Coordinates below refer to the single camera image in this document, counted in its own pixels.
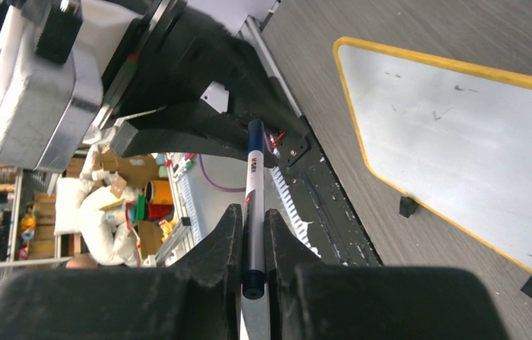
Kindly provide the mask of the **yellow framed whiteboard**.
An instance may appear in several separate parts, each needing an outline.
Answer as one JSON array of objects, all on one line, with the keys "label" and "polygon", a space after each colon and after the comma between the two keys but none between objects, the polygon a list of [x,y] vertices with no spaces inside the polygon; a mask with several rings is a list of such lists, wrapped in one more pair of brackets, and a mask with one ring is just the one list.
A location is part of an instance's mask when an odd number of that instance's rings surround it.
[{"label": "yellow framed whiteboard", "polygon": [[368,170],[532,274],[532,76],[350,37],[333,55]]}]

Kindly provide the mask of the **aluminium frame rail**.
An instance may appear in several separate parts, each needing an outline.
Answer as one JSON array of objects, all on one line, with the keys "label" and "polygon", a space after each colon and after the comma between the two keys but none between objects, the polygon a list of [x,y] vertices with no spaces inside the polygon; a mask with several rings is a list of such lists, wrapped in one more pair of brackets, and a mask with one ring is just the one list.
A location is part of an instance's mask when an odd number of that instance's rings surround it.
[{"label": "aluminium frame rail", "polygon": [[259,22],[254,17],[247,16],[243,26],[240,28],[239,34],[254,46],[266,73],[269,77],[273,77],[278,81],[281,91],[283,92],[284,99],[287,101],[296,116],[301,117],[301,108],[296,102],[292,91],[284,79],[283,73],[278,68],[273,54],[269,50],[268,45],[261,34]]}]

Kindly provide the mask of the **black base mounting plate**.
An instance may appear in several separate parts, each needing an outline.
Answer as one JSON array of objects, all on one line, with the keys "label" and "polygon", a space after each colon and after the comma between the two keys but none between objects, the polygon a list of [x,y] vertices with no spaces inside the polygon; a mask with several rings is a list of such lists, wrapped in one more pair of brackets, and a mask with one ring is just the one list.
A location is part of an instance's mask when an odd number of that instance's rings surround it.
[{"label": "black base mounting plate", "polygon": [[313,132],[283,137],[278,168],[299,215],[312,222],[307,235],[321,260],[343,266],[379,267],[383,262]]}]

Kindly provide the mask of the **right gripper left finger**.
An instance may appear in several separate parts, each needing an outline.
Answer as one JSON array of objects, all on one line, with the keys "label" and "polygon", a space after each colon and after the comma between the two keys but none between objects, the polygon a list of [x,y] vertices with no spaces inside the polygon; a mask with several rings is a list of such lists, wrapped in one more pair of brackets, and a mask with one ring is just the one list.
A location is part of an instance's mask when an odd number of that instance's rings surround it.
[{"label": "right gripper left finger", "polygon": [[238,339],[242,207],[168,267],[21,271],[0,282],[0,339]]}]

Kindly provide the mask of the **blue marker cap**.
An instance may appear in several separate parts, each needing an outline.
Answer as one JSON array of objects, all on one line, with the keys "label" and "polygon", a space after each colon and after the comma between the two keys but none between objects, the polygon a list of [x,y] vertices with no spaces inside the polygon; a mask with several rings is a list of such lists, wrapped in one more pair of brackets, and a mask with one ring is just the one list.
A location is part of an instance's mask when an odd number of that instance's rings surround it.
[{"label": "blue marker cap", "polygon": [[264,124],[261,120],[252,120],[248,124],[248,158],[249,161],[264,155]]}]

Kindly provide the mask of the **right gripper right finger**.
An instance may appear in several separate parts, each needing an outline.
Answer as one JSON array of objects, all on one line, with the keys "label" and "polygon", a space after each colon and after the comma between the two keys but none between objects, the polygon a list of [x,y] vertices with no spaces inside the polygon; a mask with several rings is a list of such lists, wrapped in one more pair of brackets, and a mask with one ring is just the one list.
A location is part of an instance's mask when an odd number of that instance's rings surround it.
[{"label": "right gripper right finger", "polygon": [[273,339],[507,339],[482,282],[427,266],[325,264],[281,214],[264,223]]}]

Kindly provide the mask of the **white marker pen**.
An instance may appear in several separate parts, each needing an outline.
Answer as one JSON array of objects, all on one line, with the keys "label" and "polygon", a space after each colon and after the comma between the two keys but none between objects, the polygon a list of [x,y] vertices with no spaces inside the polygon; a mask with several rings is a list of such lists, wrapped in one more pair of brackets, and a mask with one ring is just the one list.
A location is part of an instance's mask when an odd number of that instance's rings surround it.
[{"label": "white marker pen", "polygon": [[242,316],[249,339],[268,337],[264,260],[264,169],[263,158],[251,152],[248,160],[244,264],[242,274]]}]

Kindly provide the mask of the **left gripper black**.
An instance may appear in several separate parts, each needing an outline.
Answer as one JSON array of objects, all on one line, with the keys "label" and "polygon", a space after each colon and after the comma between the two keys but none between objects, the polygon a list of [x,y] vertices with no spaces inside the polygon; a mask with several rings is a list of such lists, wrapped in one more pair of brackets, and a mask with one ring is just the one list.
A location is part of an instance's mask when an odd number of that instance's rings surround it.
[{"label": "left gripper black", "polygon": [[125,120],[109,147],[126,158],[196,153],[245,161],[248,124],[304,137],[254,46],[185,1],[155,1],[127,25],[103,76],[104,103]]}]

